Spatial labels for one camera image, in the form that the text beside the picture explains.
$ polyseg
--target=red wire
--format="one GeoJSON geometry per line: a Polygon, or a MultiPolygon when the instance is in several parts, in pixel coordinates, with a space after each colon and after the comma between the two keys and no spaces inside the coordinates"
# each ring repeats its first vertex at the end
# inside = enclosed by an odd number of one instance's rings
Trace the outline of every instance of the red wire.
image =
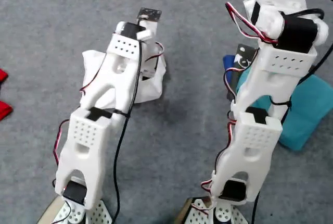
{"type": "Polygon", "coordinates": [[[216,173],[216,166],[217,166],[217,162],[219,161],[219,157],[222,155],[222,153],[230,146],[231,140],[232,140],[232,129],[231,127],[234,126],[236,123],[234,122],[228,122],[227,124],[227,128],[228,128],[228,143],[226,145],[226,147],[224,149],[222,149],[221,151],[218,152],[216,159],[215,159],[215,173],[216,173]]]}
{"type": "Polygon", "coordinates": [[[163,55],[163,53],[164,53],[164,47],[163,47],[163,45],[161,45],[159,42],[155,42],[155,43],[160,46],[160,48],[162,49],[162,51],[160,53],[156,54],[156,55],[153,55],[153,56],[149,57],[145,61],[149,61],[149,60],[151,60],[153,58],[156,58],[156,57],[159,57],[159,56],[163,55]]]}
{"type": "Polygon", "coordinates": [[[208,216],[208,213],[205,212],[205,209],[202,209],[202,208],[198,208],[196,205],[194,205],[193,203],[191,204],[191,207],[196,209],[197,211],[200,211],[202,212],[203,214],[207,215],[208,216]]]}
{"type": "Polygon", "coordinates": [[[210,193],[210,188],[206,188],[204,185],[210,184],[212,182],[212,179],[208,180],[208,181],[203,181],[200,186],[203,190],[207,191],[210,193]]]}
{"type": "Polygon", "coordinates": [[[87,85],[85,85],[85,86],[83,86],[82,88],[80,88],[80,92],[83,92],[83,95],[85,95],[85,91],[84,91],[84,89],[86,89],[86,88],[87,88],[87,87],[88,87],[88,86],[89,86],[89,85],[95,80],[95,78],[97,77],[97,75],[98,75],[98,73],[99,73],[99,71],[100,71],[100,69],[101,69],[101,67],[102,67],[102,65],[103,65],[103,63],[104,63],[105,57],[106,57],[106,54],[105,54],[105,56],[104,56],[104,58],[103,58],[103,61],[102,61],[101,65],[99,66],[99,68],[98,68],[96,74],[94,75],[93,79],[92,79],[87,85]]]}
{"type": "Polygon", "coordinates": [[[59,129],[58,129],[58,133],[57,133],[57,138],[54,142],[54,147],[53,147],[53,155],[54,155],[54,158],[56,160],[56,164],[57,166],[59,165],[59,156],[57,154],[57,149],[58,149],[58,145],[59,145],[59,141],[60,141],[60,138],[61,138],[61,133],[62,133],[62,125],[69,121],[69,119],[66,119],[66,120],[63,120],[60,125],[59,125],[59,129]]]}
{"type": "Polygon", "coordinates": [[[245,17],[243,17],[233,6],[231,3],[227,2],[225,4],[227,11],[229,12],[233,22],[237,25],[237,27],[239,28],[239,30],[241,31],[242,34],[244,34],[245,36],[249,37],[249,38],[260,38],[263,42],[266,43],[277,43],[277,40],[275,39],[271,39],[269,37],[266,36],[265,33],[263,33],[262,31],[260,31],[256,26],[254,26],[250,21],[248,21],[245,17]],[[240,26],[238,25],[235,16],[237,18],[239,18],[247,27],[249,27],[253,32],[255,32],[257,35],[250,35],[247,32],[245,32],[243,29],[240,28],[240,26]]]}

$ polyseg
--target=gray carpet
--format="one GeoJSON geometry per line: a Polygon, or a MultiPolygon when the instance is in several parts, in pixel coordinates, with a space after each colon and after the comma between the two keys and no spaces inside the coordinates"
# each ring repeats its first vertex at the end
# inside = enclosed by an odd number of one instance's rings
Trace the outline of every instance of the gray carpet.
{"type": "MultiPolygon", "coordinates": [[[[117,23],[134,21],[140,7],[163,11],[158,40],[168,75],[163,97],[133,110],[119,158],[118,223],[172,223],[188,197],[205,195],[199,182],[227,137],[222,57],[240,42],[256,45],[232,24],[225,1],[242,8],[242,0],[0,0],[0,67],[10,75],[1,100],[15,109],[0,122],[0,223],[36,223],[56,196],[52,146],[79,103],[81,52],[105,51],[117,23]]],[[[333,29],[332,3],[308,5],[323,8],[333,29]]],[[[332,67],[331,58],[318,72],[330,84],[332,67]]],[[[331,112],[301,152],[276,147],[257,224],[332,222],[332,125],[331,112]]],[[[111,213],[115,146],[110,140],[104,183],[111,213]]],[[[250,219],[252,204],[241,210],[250,219]]]]}

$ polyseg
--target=blue object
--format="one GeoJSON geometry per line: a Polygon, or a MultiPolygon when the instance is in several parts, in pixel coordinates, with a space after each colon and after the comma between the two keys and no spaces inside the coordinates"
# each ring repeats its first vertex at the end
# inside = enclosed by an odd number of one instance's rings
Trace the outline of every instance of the blue object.
{"type": "MultiPolygon", "coordinates": [[[[234,60],[235,60],[235,56],[234,55],[226,55],[223,57],[223,66],[224,66],[224,70],[231,68],[234,66],[234,60]]],[[[227,73],[227,81],[228,83],[231,83],[231,75],[232,72],[228,72],[227,73]]]]}
{"type": "MultiPolygon", "coordinates": [[[[249,70],[240,77],[237,90],[245,82],[249,70]]],[[[310,76],[294,90],[292,107],[283,124],[280,143],[294,151],[299,151],[320,120],[333,108],[333,89],[317,76],[310,76]]],[[[269,96],[259,98],[254,107],[268,110],[271,105],[269,96]]]]}

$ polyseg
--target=white plastic part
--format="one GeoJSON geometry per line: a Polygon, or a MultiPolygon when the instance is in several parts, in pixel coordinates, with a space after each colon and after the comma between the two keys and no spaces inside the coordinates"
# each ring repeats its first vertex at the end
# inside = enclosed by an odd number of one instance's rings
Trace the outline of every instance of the white plastic part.
{"type": "Polygon", "coordinates": [[[280,12],[271,6],[262,6],[256,26],[271,39],[277,39],[284,29],[284,19],[280,12]]]}
{"type": "MultiPolygon", "coordinates": [[[[196,199],[193,204],[200,209],[207,208],[201,199],[196,199]]],[[[208,224],[208,216],[191,207],[184,224],[208,224]]]]}
{"type": "Polygon", "coordinates": [[[291,14],[306,9],[305,0],[244,0],[243,3],[249,19],[256,2],[260,5],[260,13],[282,11],[285,14],[291,14]]]}
{"type": "MultiPolygon", "coordinates": [[[[236,119],[240,112],[245,112],[257,99],[271,95],[276,103],[289,101],[300,78],[306,75],[317,56],[315,48],[308,54],[273,48],[260,42],[260,50],[251,66],[249,75],[240,87],[236,103],[231,110],[236,119]]],[[[268,114],[282,119],[287,105],[272,105],[268,114]]]]}
{"type": "MultiPolygon", "coordinates": [[[[88,84],[96,74],[99,69],[105,53],[97,51],[85,51],[82,53],[84,58],[84,67],[85,67],[85,77],[83,80],[83,85],[88,84]]],[[[142,64],[142,73],[151,77],[147,80],[140,80],[138,85],[138,92],[136,95],[135,103],[142,103],[147,101],[152,101],[158,99],[162,95],[162,82],[163,77],[166,72],[166,63],[164,60],[164,55],[161,55],[158,58],[158,63],[156,66],[156,71],[154,70],[156,65],[156,59],[147,61],[142,64]]],[[[96,82],[92,82],[89,86],[94,87],[96,82]]],[[[95,103],[97,108],[115,108],[115,89],[110,88],[105,92],[95,103]]]]}
{"type": "MultiPolygon", "coordinates": [[[[68,215],[70,208],[66,203],[62,206],[53,222],[63,219],[68,215]]],[[[59,222],[60,224],[77,224],[80,223],[84,217],[84,213],[79,211],[78,209],[72,208],[71,205],[71,214],[64,221],[59,222]]],[[[104,204],[101,200],[96,205],[94,209],[86,213],[86,221],[85,224],[111,224],[112,219],[111,216],[104,204]]]]}
{"type": "MultiPolygon", "coordinates": [[[[209,208],[201,199],[196,199],[193,204],[200,209],[209,208]]],[[[226,201],[219,201],[216,208],[206,211],[209,214],[208,216],[191,207],[184,224],[213,224],[214,210],[216,219],[221,223],[248,224],[241,212],[226,201]]]]}
{"type": "Polygon", "coordinates": [[[320,20],[319,18],[315,18],[315,19],[313,19],[313,21],[318,26],[318,34],[314,41],[314,45],[319,46],[319,45],[322,45],[323,43],[325,43],[328,38],[328,31],[329,31],[328,25],[326,23],[324,23],[322,20],[320,20]]]}
{"type": "Polygon", "coordinates": [[[282,132],[278,119],[266,117],[256,123],[253,114],[241,112],[237,118],[231,145],[219,157],[212,175],[211,195],[218,197],[227,180],[239,172],[248,175],[246,201],[253,202],[270,169],[272,152],[282,132]]]}
{"type": "Polygon", "coordinates": [[[87,193],[85,209],[92,209],[101,199],[105,177],[106,144],[111,139],[111,119],[87,119],[90,111],[78,108],[71,114],[68,136],[60,153],[55,191],[62,195],[75,170],[84,176],[87,193]]]}
{"type": "MultiPolygon", "coordinates": [[[[116,104],[117,91],[118,94],[125,94],[129,93],[131,89],[133,89],[132,87],[128,86],[130,83],[129,79],[127,78],[130,71],[127,70],[125,72],[125,69],[129,68],[130,59],[137,62],[136,60],[138,59],[138,53],[134,52],[134,54],[132,54],[132,52],[126,52],[126,50],[129,50],[129,48],[125,47],[133,47],[134,49],[138,49],[138,47],[135,48],[133,45],[134,42],[138,42],[136,40],[124,38],[123,36],[119,37],[119,35],[117,35],[121,33],[122,29],[124,28],[124,24],[124,22],[118,23],[116,34],[114,34],[112,37],[107,50],[107,55],[105,53],[94,50],[85,51],[82,53],[85,68],[83,86],[92,81],[96,72],[101,67],[98,76],[85,89],[85,94],[82,94],[80,101],[82,107],[89,108],[95,106],[102,109],[116,108],[121,110],[119,105],[116,104]]],[[[143,56],[141,72],[143,76],[149,77],[150,79],[144,81],[140,79],[135,103],[142,103],[158,99],[162,95],[162,82],[166,72],[166,63],[163,55],[159,56],[157,65],[156,58],[145,61],[149,57],[159,53],[158,46],[155,43],[157,23],[142,20],[140,25],[147,29],[145,31],[146,33],[144,33],[142,36],[146,40],[144,43],[142,43],[143,56]]],[[[136,68],[134,65],[136,65],[137,68],[137,63],[133,63],[133,66],[131,64],[133,69],[131,68],[130,78],[133,78],[133,76],[136,75],[136,68]]],[[[119,101],[124,101],[124,98],[119,96],[118,102],[119,101]]]]}
{"type": "Polygon", "coordinates": [[[131,60],[138,60],[139,42],[122,35],[113,34],[107,53],[117,54],[131,60]]]}
{"type": "Polygon", "coordinates": [[[146,41],[146,40],[152,39],[154,37],[151,30],[144,30],[144,31],[138,32],[136,36],[137,36],[137,39],[141,40],[141,41],[146,41]]]}

